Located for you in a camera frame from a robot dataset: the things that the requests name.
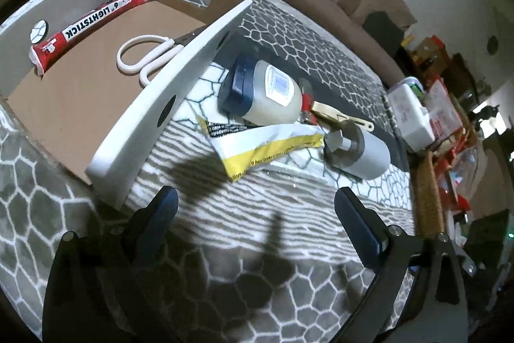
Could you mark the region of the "grey cylindrical motor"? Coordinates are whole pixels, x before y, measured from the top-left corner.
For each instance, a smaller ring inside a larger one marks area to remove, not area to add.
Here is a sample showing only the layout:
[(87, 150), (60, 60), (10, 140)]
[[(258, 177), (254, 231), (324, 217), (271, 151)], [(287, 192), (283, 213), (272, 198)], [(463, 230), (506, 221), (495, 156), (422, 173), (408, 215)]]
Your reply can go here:
[(390, 166), (387, 144), (352, 122), (324, 137), (324, 156), (334, 168), (363, 180), (381, 177)]

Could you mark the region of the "yellow white foil packet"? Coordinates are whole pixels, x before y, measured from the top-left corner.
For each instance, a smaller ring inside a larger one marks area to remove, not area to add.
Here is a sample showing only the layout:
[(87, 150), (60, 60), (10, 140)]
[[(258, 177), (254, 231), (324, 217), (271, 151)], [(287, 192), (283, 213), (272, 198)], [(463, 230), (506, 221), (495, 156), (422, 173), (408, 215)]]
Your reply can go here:
[(317, 125), (280, 123), (250, 128), (237, 123), (213, 123), (201, 117), (197, 122), (232, 182), (252, 168), (292, 151), (323, 145), (324, 133)]

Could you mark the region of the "red lightstick packet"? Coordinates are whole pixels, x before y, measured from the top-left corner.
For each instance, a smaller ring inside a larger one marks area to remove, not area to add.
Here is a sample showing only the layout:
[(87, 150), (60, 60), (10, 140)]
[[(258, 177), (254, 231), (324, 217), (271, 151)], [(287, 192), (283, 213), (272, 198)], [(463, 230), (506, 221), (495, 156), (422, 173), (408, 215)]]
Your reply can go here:
[(114, 18), (151, 0), (111, 0), (69, 24), (44, 42), (31, 46), (29, 59), (35, 65), (38, 76), (47, 70), (71, 47), (88, 37)]

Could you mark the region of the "patterned grey blanket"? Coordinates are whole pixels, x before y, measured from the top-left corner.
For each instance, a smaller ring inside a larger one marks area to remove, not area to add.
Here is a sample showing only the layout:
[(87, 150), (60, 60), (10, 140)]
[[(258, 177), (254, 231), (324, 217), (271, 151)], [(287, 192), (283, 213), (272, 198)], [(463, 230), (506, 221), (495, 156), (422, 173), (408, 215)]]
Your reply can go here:
[[(141, 277), (166, 323), (182, 338), (216, 342), (326, 342), (371, 282), (333, 208), (348, 186), (387, 222), (413, 231), (410, 174), (394, 134), (394, 115), (379, 76), (331, 34), (282, 0), (250, 0), (236, 36), (198, 78), (150, 150), (119, 210), (98, 198), (71, 160), (98, 106), (76, 100), (99, 81), (80, 77), (70, 92), (40, 91), (28, 59), (38, 20), (59, 30), (101, 0), (30, 0), (1, 26), (1, 289), (35, 337), (58, 240), (67, 230), (108, 232), (144, 206), (162, 185), (180, 208), (156, 267)], [(215, 0), (177, 0), (205, 9)], [(231, 182), (196, 119), (221, 120), (215, 97), (231, 49), (252, 49), (294, 77), (317, 99), (371, 120), (391, 148), (380, 177), (359, 180), (304, 149)], [(52, 112), (37, 133), (43, 105), (67, 105), (81, 131), (65, 146), (71, 115)]]

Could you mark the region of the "white plastic container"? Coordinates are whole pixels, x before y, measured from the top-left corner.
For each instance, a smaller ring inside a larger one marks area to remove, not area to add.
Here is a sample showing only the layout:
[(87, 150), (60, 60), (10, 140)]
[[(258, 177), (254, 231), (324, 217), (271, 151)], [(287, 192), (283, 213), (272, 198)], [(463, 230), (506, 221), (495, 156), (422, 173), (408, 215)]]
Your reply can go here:
[(424, 89), (415, 77), (407, 77), (387, 91), (399, 132), (412, 152), (419, 152), (434, 143), (430, 115), (423, 106)]

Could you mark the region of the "red lighter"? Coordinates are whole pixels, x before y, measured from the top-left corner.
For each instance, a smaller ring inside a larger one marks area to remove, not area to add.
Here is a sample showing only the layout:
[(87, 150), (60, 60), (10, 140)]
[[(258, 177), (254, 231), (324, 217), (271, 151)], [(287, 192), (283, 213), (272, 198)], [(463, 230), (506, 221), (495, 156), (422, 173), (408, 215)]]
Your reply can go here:
[(300, 78), (298, 81), (301, 90), (301, 123), (316, 125), (317, 120), (312, 112), (312, 105), (314, 103), (314, 95), (312, 86), (307, 79)]

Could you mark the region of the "grey cardboard tray box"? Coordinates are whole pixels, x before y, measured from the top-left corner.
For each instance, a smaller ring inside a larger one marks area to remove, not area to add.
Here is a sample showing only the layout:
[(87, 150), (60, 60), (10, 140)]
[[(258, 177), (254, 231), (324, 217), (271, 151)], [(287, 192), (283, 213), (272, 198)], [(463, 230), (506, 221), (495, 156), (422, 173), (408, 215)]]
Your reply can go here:
[[(121, 13), (38, 76), (36, 34), (82, 23), (110, 0), (31, 0), (1, 27), (1, 94), (58, 162), (120, 208), (153, 145), (250, 7), (247, 0), (151, 0)], [(143, 34), (193, 39), (147, 86), (116, 64), (119, 47)]]

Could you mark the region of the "blue-capped cream bottle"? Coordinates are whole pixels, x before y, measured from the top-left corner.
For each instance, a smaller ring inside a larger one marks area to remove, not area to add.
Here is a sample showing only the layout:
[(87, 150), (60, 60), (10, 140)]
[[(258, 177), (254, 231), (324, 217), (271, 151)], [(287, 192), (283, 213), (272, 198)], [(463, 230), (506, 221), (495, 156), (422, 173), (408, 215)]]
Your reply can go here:
[(302, 97), (299, 85), (287, 73), (240, 54), (219, 89), (218, 105), (233, 118), (263, 126), (296, 122)]

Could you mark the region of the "dark cushion on sofa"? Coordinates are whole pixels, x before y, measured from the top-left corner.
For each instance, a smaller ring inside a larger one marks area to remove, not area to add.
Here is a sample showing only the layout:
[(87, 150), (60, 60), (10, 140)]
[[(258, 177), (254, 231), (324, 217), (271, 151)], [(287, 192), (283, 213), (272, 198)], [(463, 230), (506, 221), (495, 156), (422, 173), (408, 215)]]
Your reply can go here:
[(401, 47), (404, 31), (390, 19), (385, 11), (371, 12), (362, 28), (391, 56)]

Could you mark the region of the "white handled scissors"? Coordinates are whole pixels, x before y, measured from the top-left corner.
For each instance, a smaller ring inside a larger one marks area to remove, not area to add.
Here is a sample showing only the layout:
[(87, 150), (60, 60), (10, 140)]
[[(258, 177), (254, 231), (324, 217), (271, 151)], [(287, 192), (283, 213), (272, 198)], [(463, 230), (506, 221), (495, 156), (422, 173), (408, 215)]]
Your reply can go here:
[[(149, 76), (165, 67), (176, 57), (195, 37), (207, 28), (203, 25), (184, 36), (178, 38), (163, 37), (159, 35), (141, 35), (129, 39), (123, 43), (117, 51), (116, 65), (126, 75), (138, 74), (140, 85), (144, 88), (149, 85)], [(136, 64), (127, 64), (123, 61), (123, 55), (132, 47), (143, 43), (155, 43), (156, 46), (147, 52)]]

